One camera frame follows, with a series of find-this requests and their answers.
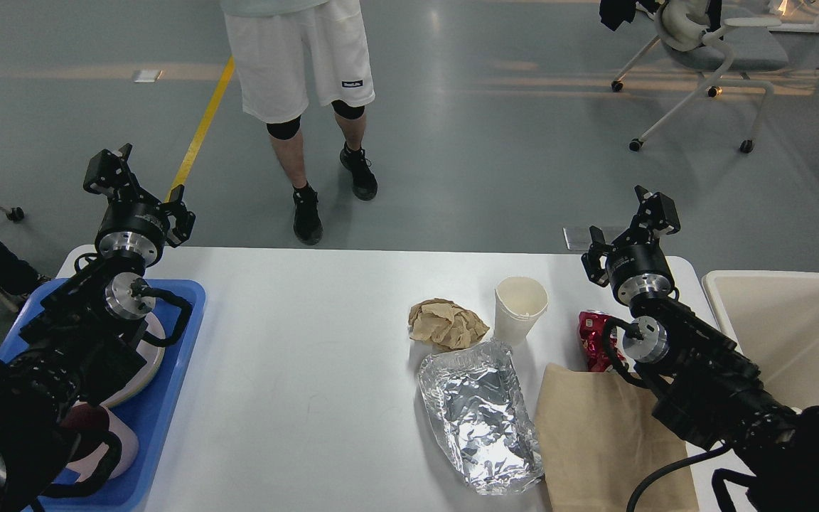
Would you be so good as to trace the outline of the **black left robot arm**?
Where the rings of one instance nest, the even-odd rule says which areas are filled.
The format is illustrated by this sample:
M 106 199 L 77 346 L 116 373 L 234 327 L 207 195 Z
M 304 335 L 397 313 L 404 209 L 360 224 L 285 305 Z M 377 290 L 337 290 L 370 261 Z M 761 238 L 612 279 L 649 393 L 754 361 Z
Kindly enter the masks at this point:
M 194 304 L 145 280 L 164 247 L 196 220 L 184 186 L 160 201 L 128 166 L 131 144 L 92 156 L 82 188 L 107 198 L 88 263 L 43 298 L 20 331 L 27 348 L 0 360 L 0 511 L 42 510 L 39 496 L 84 498 L 116 469 L 122 444 L 107 429 L 68 427 L 78 402 L 98 406 L 145 366 L 140 341 L 180 341 Z

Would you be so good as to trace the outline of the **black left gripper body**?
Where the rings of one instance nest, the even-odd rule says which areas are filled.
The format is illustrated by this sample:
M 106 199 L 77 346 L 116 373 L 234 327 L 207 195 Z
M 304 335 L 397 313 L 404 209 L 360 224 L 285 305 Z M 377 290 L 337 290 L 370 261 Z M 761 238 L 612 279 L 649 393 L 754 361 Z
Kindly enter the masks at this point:
M 133 252 L 150 267 L 161 259 L 167 233 L 168 220 L 156 206 L 111 202 L 97 231 L 95 249 L 103 257 L 115 252 Z

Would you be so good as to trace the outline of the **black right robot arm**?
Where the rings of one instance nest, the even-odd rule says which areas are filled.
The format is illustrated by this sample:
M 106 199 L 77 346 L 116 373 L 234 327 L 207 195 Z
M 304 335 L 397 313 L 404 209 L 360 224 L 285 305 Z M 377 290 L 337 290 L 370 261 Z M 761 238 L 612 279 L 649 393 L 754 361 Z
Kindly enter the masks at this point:
M 605 321 L 600 347 L 625 382 L 653 393 L 653 417 L 702 453 L 644 477 L 627 510 L 662 476 L 732 451 L 749 473 L 712 473 L 719 509 L 735 510 L 727 488 L 734 483 L 758 511 L 819 511 L 819 406 L 796 412 L 780 404 L 735 341 L 679 301 L 659 244 L 680 229 L 676 206 L 644 187 L 635 194 L 639 208 L 627 230 L 606 242 L 590 227 L 582 255 L 589 281 L 610 287 L 633 317 Z

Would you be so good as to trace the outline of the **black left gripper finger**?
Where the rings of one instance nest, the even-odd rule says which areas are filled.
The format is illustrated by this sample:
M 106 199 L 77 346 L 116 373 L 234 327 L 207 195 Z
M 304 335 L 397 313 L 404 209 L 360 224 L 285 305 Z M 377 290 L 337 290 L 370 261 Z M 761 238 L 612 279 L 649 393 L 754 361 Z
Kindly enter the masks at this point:
M 195 213 L 184 202 L 185 185 L 176 185 L 169 192 L 168 200 L 162 202 L 161 212 L 172 218 L 173 224 L 166 231 L 166 243 L 171 247 L 182 246 L 191 238 L 196 221 Z
M 104 195 L 108 201 L 146 203 L 146 194 L 136 175 L 128 166 L 133 145 L 126 143 L 118 150 L 103 149 L 89 159 L 82 189 Z

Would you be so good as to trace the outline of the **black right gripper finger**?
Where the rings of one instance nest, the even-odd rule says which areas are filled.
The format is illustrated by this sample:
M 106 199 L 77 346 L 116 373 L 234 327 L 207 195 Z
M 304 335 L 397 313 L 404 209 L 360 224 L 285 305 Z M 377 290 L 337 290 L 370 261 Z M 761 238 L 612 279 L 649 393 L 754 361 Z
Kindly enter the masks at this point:
M 610 282 L 609 273 L 602 263 L 602 259 L 610 250 L 611 246 L 606 243 L 604 231 L 597 226 L 589 227 L 589 246 L 587 252 L 582 254 L 581 262 L 588 280 L 600 287 L 607 287 Z
M 680 231 L 680 219 L 674 200 L 660 192 L 635 186 L 639 200 L 637 213 L 633 215 L 633 241 L 641 245 L 657 243 L 663 235 Z

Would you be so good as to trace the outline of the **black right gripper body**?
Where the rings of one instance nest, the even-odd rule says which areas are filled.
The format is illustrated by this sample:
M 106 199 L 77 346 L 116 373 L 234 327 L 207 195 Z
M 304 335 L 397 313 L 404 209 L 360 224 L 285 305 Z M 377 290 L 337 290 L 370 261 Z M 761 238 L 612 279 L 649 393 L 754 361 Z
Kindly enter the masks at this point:
M 606 271 L 615 301 L 624 306 L 641 294 L 674 292 L 674 278 L 658 243 L 615 247 L 606 257 Z

